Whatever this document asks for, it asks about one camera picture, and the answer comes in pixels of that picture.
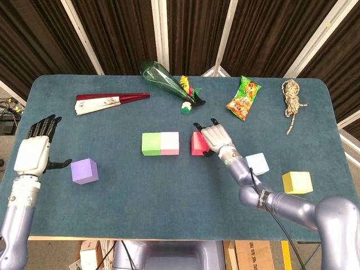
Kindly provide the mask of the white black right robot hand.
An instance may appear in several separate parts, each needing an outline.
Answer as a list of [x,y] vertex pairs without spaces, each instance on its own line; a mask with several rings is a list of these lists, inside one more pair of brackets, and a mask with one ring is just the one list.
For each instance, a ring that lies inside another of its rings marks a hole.
[[206,157],[212,156],[212,154],[219,154],[221,149],[224,147],[231,146],[234,144],[225,128],[219,124],[215,118],[210,119],[213,125],[203,127],[199,123],[194,122],[193,125],[202,134],[206,144],[209,147],[208,151],[204,151],[203,155]]

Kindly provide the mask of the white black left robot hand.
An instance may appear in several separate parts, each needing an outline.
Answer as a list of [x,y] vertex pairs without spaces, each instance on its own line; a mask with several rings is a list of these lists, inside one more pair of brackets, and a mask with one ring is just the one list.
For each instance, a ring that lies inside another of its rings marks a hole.
[[61,119],[52,114],[29,128],[26,138],[20,143],[13,168],[19,176],[40,177],[48,170],[63,169],[71,164],[71,159],[61,163],[50,161],[51,143]]

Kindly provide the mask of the red foam cube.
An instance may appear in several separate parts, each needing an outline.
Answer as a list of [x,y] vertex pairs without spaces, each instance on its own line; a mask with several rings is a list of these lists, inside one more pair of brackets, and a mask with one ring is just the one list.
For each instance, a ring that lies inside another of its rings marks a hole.
[[210,150],[203,135],[199,131],[194,131],[191,137],[191,155],[204,156],[204,152]]

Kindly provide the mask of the pale pink foam cube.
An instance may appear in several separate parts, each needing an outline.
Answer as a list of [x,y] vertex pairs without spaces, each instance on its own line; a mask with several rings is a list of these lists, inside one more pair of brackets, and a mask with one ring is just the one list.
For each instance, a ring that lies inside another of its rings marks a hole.
[[162,155],[179,154],[179,132],[161,132],[160,150]]

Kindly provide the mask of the light blue foam cube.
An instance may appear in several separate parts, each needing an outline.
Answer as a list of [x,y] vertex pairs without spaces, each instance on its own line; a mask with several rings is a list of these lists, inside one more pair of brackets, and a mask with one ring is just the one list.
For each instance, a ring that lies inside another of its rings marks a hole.
[[246,156],[245,161],[257,176],[269,171],[269,166],[263,153]]

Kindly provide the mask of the green foam cube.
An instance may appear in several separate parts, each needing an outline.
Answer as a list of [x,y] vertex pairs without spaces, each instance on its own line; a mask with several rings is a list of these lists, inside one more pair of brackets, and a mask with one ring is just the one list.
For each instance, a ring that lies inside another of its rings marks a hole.
[[141,150],[144,156],[161,155],[161,133],[142,133]]

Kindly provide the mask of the lavender robot base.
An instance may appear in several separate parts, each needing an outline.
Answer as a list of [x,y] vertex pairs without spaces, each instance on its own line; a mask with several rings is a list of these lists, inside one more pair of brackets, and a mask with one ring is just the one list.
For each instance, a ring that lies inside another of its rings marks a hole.
[[112,270],[226,270],[223,242],[118,240]]

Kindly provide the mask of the black floor box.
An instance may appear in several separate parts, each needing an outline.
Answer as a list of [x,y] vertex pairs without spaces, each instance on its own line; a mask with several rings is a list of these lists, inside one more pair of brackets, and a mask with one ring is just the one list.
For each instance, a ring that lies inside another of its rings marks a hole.
[[16,129],[14,120],[0,120],[0,136],[13,136],[16,133]]

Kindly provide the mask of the colourful feather shuttlecock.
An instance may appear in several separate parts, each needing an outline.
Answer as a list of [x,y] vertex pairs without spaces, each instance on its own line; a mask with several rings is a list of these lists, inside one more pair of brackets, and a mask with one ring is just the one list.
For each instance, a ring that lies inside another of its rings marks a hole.
[[204,103],[206,103],[205,100],[202,100],[199,97],[202,88],[201,87],[194,88],[189,83],[189,79],[188,79],[187,76],[182,75],[180,80],[179,80],[179,84],[182,87],[183,91],[186,93],[186,95],[193,99],[193,101],[185,101],[182,104],[181,113],[189,114],[194,106],[200,106],[200,105],[203,105]]

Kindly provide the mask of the purple foam cube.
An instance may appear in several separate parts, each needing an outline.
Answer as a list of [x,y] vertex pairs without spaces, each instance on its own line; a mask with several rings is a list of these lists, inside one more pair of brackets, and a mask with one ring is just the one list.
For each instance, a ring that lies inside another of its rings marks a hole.
[[83,185],[99,179],[97,164],[90,158],[72,162],[70,167],[72,181],[74,183]]

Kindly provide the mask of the teal table mat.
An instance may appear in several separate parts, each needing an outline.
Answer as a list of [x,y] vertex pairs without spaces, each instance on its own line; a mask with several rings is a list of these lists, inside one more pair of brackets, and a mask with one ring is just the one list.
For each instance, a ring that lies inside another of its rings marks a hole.
[[[239,186],[217,155],[191,155],[194,122],[224,126],[243,156],[263,153],[269,171],[261,181],[283,191],[282,175],[308,171],[316,203],[328,196],[357,202],[325,83],[300,78],[302,107],[288,131],[282,78],[255,78],[262,86],[245,121],[226,109],[238,77],[192,76],[206,101],[181,113],[180,98],[141,76],[42,75],[31,86],[14,144],[18,150],[30,126],[55,114],[62,117],[50,159],[90,158],[98,181],[79,185],[70,168],[46,172],[31,226],[33,239],[94,237],[174,240],[282,240],[270,214],[239,202]],[[77,115],[77,95],[150,93],[150,98]],[[179,154],[144,156],[142,133],[179,132]]]

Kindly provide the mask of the green transparent bottle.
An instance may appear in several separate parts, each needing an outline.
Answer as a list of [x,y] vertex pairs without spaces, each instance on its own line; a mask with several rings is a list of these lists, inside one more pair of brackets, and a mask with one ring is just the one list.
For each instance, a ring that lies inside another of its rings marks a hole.
[[154,60],[146,60],[140,67],[141,75],[153,85],[162,90],[171,93],[183,100],[195,104],[195,100],[191,97],[176,79],[163,67],[162,64]]

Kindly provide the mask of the yellow foam cube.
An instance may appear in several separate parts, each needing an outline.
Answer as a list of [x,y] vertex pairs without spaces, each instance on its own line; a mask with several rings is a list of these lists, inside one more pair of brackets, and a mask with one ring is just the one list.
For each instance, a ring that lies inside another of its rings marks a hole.
[[313,192],[310,172],[287,172],[282,175],[284,192],[307,194]]

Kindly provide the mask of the brown curtain screen panel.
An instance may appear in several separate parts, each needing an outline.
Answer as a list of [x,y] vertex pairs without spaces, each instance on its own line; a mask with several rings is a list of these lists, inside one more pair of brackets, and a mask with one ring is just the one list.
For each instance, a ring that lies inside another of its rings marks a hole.
[[337,0],[284,75],[328,87],[339,128],[360,118],[360,0]]
[[0,0],[0,80],[27,99],[51,74],[96,74],[61,0]]
[[220,67],[232,77],[282,77],[337,0],[238,0]]
[[239,0],[151,0],[157,60],[173,75],[216,76]]
[[160,0],[59,0],[88,61],[91,75],[139,75],[158,60]]

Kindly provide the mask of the brown cardboard box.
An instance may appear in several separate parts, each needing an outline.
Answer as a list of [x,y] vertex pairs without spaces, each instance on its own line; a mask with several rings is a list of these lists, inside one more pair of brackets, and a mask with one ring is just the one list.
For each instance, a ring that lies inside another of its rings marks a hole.
[[275,270],[269,241],[236,240],[239,270]]

